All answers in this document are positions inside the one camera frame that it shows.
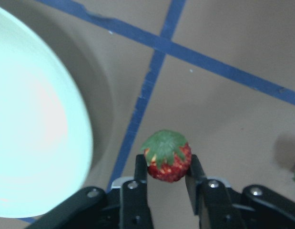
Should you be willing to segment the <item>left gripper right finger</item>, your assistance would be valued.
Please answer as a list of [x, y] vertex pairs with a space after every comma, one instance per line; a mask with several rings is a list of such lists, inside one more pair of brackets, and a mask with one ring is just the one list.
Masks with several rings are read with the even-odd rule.
[[185, 177], [201, 229], [295, 229], [295, 202], [262, 185], [237, 192], [218, 177], [207, 177], [196, 155]]

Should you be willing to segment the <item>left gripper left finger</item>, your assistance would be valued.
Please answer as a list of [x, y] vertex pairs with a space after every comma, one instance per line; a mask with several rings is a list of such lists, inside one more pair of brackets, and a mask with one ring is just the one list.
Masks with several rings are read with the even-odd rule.
[[134, 176], [108, 193], [99, 187], [77, 191], [30, 229], [152, 229], [147, 201], [147, 165], [137, 155]]

